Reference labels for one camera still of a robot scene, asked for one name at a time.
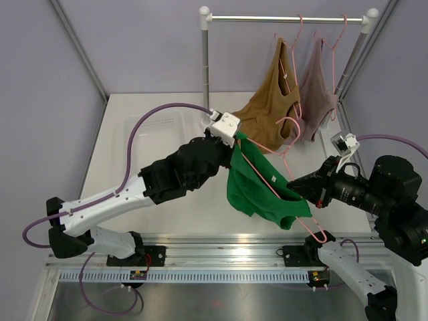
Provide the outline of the pink wire hanger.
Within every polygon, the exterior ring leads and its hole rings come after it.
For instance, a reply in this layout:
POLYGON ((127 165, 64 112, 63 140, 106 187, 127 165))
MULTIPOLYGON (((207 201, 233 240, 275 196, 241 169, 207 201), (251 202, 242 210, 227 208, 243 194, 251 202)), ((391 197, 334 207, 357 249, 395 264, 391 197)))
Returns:
MULTIPOLYGON (((279 124, 281 122, 285 123, 287 120, 290 120, 294 123, 294 126, 297 128, 297 135, 295 137, 295 139, 293 139, 293 141, 287 145, 285 147, 285 149, 282 152, 277 152, 275 150, 271 150, 268 147, 256 142, 255 140, 250 139, 249 137, 246 138, 246 140, 250 141, 251 143, 253 143, 254 145, 256 145, 259 148, 262 148, 266 151, 268 151, 271 154, 274 154, 276 156, 280 156, 282 158, 282 161, 284 163, 284 166, 290 176, 291 179, 294 179, 294 176, 292 174, 292 171, 290 170, 288 164, 287 164, 287 160, 286 160, 286 154, 287 152, 291 149, 291 147, 298 141, 300 134, 301 134, 301 130, 300 130, 300 125, 298 124, 298 121, 292 117, 289 116, 285 116, 283 118, 280 118, 279 120, 276 121, 276 124, 279 124)), ((262 181, 269 187, 269 189, 272 191, 272 193, 276 196, 276 197, 280 197, 277 192, 274 190, 274 188, 261 176, 260 172, 254 167, 254 165, 249 161, 249 159, 244 155, 243 158, 247 161, 247 163, 250 165, 250 167, 255 171, 255 173, 262 179, 262 181)), ((313 222, 316 224, 316 226, 319 229, 319 232, 321 233, 321 236, 323 237, 322 239, 319 239, 315 233, 312 232, 312 230, 299 218, 296 217, 296 220, 299 222, 299 224, 314 238, 314 240, 320 244, 324 244, 327 242, 327 235, 325 234, 324 230, 322 229, 322 227, 320 226, 319 222, 314 218, 311 217, 311 220, 313 220, 313 222)))

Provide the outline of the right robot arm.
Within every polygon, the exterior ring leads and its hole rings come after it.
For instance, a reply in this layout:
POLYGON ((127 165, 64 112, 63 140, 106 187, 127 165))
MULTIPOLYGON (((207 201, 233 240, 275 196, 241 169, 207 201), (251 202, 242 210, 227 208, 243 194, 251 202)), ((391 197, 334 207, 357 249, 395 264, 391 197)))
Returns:
POLYGON ((390 255, 395 285, 376 279, 331 234, 323 244, 307 237, 304 259, 332 268, 361 301, 368 320, 426 320, 427 210, 417 203, 421 176, 399 156, 379 157, 368 179, 347 174, 340 161, 331 156, 287 187, 318 208, 337 200, 375 215, 374 229, 390 255))

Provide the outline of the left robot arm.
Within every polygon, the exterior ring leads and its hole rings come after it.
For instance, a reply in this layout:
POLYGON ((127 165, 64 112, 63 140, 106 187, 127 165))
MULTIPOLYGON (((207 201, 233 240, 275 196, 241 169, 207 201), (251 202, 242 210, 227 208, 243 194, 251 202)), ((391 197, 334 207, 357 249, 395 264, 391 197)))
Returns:
POLYGON ((229 168, 236 139, 222 140, 206 132, 193 138, 168 157, 144 167, 120 191, 106 191, 86 199, 46 202, 51 228, 49 245, 58 259, 87 251, 107 255, 115 267, 148 265, 151 261, 142 237, 135 231, 120 233, 99 226, 109 219, 184 197, 199 189, 219 168, 229 168))

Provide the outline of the green tank top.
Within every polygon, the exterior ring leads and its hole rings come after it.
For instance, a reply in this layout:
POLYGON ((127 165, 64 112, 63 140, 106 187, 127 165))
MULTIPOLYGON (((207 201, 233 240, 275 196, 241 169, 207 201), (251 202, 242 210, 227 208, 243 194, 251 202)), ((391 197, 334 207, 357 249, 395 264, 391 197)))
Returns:
POLYGON ((238 132, 227 178, 229 204, 247 216, 256 214, 289 230, 298 218, 311 218, 307 201, 287 188, 286 178, 258 147, 238 132))

